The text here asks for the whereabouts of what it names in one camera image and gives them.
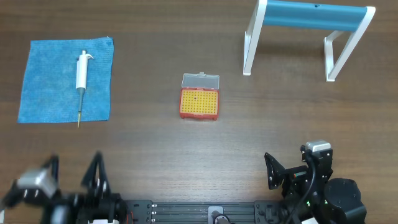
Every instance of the blue paper towel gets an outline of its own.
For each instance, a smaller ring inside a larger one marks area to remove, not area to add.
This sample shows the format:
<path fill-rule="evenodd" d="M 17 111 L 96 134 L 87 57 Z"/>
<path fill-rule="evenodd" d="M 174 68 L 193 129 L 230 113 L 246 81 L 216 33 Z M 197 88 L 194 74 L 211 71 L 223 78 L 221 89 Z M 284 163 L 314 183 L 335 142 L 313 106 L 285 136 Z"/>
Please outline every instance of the blue paper towel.
<path fill-rule="evenodd" d="M 109 119 L 113 39 L 33 40 L 18 123 L 77 122 L 76 63 L 82 50 L 94 59 L 88 61 L 81 121 Z"/>

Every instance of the wood grain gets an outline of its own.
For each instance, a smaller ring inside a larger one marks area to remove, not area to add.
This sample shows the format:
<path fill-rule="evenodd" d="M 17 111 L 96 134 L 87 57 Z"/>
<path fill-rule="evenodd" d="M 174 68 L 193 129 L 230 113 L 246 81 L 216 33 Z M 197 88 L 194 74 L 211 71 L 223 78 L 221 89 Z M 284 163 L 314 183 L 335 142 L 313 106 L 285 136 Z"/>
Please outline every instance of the wood grain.
<path fill-rule="evenodd" d="M 281 199 L 266 184 L 264 153 L 299 166 L 301 144 L 334 148 L 333 177 L 354 179 L 366 223 L 397 223 L 398 1 L 376 15 L 334 83 L 326 83 L 327 31 L 264 27 L 244 77 L 247 1 L 0 1 L 0 195 L 13 179 L 60 155 L 60 186 L 78 190 L 102 151 L 113 191 L 126 199 L 251 202 Z M 17 124 L 31 40 L 114 38 L 111 117 L 106 122 Z M 345 44 L 336 41 L 336 55 Z M 216 122 L 182 120 L 186 72 L 220 75 Z M 40 210 L 6 212 L 37 223 Z"/>

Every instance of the white stand leg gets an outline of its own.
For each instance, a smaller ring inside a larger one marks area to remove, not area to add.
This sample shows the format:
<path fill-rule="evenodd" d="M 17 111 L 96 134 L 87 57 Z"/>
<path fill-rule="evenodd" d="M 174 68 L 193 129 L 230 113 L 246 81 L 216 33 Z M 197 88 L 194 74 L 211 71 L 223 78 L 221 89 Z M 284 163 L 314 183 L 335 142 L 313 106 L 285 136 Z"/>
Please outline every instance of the white stand leg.
<path fill-rule="evenodd" d="M 267 0 L 258 0 L 251 16 L 247 31 L 244 33 L 243 75 L 251 74 L 254 54 L 259 42 L 262 22 L 266 15 Z"/>
<path fill-rule="evenodd" d="M 325 73 L 326 73 L 326 82 L 334 82 L 337 74 L 340 72 L 343 65 L 346 63 L 347 58 L 354 50 L 356 44 L 361 39 L 364 34 L 366 28 L 368 28 L 369 23 L 372 21 L 374 12 L 376 9 L 374 7 L 368 6 L 366 7 L 368 10 L 366 11 L 364 19 L 358 26 L 358 29 L 353 32 L 345 45 L 340 57 L 338 58 L 336 64 L 334 64 L 333 60 L 333 45 L 332 42 L 339 37 L 343 32 L 342 31 L 334 31 L 328 37 L 325 37 L 323 43 L 325 45 Z"/>

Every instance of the blue bar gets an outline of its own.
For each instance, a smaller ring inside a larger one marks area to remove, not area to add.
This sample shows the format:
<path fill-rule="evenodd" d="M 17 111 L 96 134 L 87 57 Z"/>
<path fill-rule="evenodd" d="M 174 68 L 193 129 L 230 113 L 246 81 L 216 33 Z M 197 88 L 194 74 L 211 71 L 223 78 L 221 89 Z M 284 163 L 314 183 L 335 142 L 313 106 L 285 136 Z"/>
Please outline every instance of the blue bar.
<path fill-rule="evenodd" d="M 268 0 L 263 25 L 355 32 L 366 7 Z"/>

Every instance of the clear plastic lid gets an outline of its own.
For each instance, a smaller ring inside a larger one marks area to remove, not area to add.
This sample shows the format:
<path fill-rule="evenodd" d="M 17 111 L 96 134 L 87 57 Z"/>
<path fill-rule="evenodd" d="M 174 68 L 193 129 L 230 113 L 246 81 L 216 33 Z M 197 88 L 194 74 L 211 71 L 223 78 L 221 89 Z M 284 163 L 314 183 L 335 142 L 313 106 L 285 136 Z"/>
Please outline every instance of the clear plastic lid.
<path fill-rule="evenodd" d="M 203 72 L 199 74 L 185 73 L 182 78 L 182 88 L 206 88 L 218 90 L 220 84 L 219 75 L 206 75 Z"/>

